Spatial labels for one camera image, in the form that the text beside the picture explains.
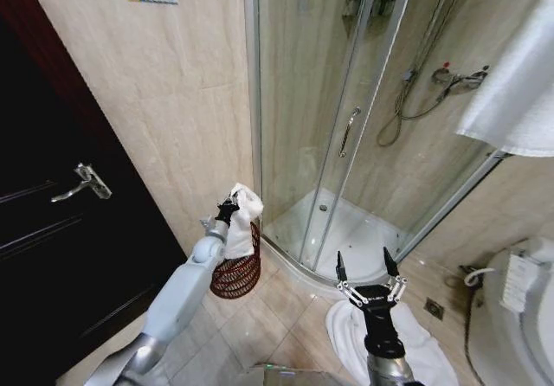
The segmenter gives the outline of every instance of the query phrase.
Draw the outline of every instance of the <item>metal frame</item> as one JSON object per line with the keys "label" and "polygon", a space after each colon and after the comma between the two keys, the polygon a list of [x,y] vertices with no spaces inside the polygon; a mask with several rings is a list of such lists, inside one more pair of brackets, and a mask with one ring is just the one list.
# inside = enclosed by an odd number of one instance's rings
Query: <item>metal frame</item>
{"label": "metal frame", "polygon": [[259,14],[258,0],[244,0],[254,192],[261,195],[261,84],[260,37],[258,36],[258,33],[260,32]]}

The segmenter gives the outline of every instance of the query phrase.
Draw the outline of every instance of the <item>red wire basket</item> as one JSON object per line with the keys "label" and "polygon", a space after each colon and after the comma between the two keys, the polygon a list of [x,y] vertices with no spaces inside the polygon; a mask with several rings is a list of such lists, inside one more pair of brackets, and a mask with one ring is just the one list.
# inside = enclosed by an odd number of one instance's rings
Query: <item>red wire basket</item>
{"label": "red wire basket", "polygon": [[226,259],[214,271],[209,288],[220,298],[240,298],[252,291],[260,278],[260,231],[253,223],[250,223],[250,228],[254,254],[239,259]]}

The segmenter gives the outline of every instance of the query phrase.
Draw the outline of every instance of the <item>hanging white towel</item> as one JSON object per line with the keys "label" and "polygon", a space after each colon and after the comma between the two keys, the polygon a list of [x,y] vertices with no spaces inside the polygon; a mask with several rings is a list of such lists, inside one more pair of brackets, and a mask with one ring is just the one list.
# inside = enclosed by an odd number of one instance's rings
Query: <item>hanging white towel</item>
{"label": "hanging white towel", "polygon": [[539,0],[458,131],[511,154],[554,157],[554,0]]}
{"label": "hanging white towel", "polygon": [[254,253],[250,222],[263,211],[261,199],[246,185],[237,183],[230,194],[235,194],[239,209],[231,216],[231,225],[225,245],[225,259],[237,259]]}
{"label": "hanging white towel", "polygon": [[[458,386],[452,365],[436,340],[417,323],[408,306],[399,303],[391,310],[390,316],[404,343],[406,361],[414,378],[425,386]],[[332,348],[344,367],[359,385],[370,384],[364,346],[367,333],[364,314],[348,300],[339,301],[327,313],[325,325]]]}

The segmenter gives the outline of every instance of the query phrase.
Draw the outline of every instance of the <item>floor drain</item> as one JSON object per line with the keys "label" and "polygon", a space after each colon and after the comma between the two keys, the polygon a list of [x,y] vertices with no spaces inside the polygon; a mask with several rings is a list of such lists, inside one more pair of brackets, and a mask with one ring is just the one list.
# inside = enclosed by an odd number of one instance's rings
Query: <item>floor drain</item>
{"label": "floor drain", "polygon": [[442,316],[444,315],[444,306],[442,306],[438,302],[433,301],[431,298],[427,298],[424,308],[433,317],[438,318],[440,321],[442,321]]}

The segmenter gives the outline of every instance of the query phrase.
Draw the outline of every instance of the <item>water hose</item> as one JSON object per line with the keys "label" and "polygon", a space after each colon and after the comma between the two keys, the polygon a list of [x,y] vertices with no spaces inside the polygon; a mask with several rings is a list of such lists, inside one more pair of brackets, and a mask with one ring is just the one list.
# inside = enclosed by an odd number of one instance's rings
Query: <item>water hose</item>
{"label": "water hose", "polygon": [[496,272],[496,269],[493,267],[484,267],[482,269],[477,269],[476,271],[470,272],[467,274],[466,278],[464,278],[464,284],[466,286],[476,286],[479,283],[478,276],[483,273],[489,273],[489,272]]}

